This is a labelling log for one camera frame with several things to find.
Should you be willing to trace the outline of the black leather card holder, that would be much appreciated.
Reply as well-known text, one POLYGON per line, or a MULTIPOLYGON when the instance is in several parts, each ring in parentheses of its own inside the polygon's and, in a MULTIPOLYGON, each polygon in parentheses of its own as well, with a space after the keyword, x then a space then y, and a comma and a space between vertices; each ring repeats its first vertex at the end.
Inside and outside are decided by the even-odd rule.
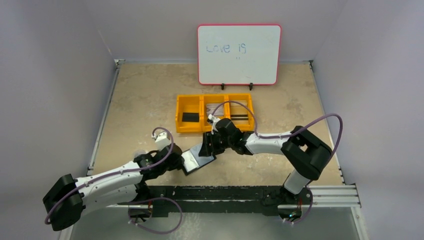
POLYGON ((186 176, 197 171, 198 169, 208 165, 216 159, 215 155, 199 156, 202 144, 192 146, 190 149, 181 154, 183 172, 186 176))

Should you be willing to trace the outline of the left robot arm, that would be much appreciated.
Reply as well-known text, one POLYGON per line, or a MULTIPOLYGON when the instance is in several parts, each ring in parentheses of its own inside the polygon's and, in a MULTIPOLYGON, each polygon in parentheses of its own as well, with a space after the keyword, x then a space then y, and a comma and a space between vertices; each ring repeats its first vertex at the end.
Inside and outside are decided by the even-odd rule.
POLYGON ((180 170, 182 154, 179 146, 169 144, 138 153, 133 160, 103 173, 78 178, 63 175, 42 199, 47 213, 44 223, 53 231, 61 231, 84 215, 111 205, 150 205, 164 201, 166 197, 152 193, 147 181, 180 170))

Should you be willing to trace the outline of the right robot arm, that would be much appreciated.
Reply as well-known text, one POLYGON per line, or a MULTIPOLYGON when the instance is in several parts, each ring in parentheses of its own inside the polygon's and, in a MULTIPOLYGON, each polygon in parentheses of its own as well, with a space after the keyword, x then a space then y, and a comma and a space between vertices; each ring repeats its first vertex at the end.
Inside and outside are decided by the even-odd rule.
POLYGON ((212 130, 203 133, 200 157, 211 157, 232 149, 239 155, 282 155, 293 166, 284 181, 280 196, 288 204, 300 198, 301 190, 319 179, 333 156, 332 149, 312 132, 297 125, 291 132, 259 134, 241 131, 228 118, 213 124, 212 130))

